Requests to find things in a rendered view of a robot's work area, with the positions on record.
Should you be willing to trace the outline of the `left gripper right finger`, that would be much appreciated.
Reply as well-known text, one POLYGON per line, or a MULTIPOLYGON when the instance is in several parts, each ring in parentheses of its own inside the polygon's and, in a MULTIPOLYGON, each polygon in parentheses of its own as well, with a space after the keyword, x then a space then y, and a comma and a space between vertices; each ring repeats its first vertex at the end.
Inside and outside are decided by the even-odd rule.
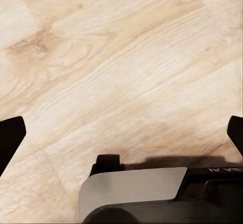
POLYGON ((243 118, 231 116, 227 134, 243 156, 243 118))

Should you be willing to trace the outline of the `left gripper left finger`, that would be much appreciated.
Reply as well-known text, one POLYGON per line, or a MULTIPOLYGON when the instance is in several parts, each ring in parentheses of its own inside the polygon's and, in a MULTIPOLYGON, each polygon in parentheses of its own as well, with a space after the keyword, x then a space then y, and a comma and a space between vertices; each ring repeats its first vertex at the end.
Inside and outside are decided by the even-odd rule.
POLYGON ((0 121, 0 176, 26 136, 22 116, 0 121))

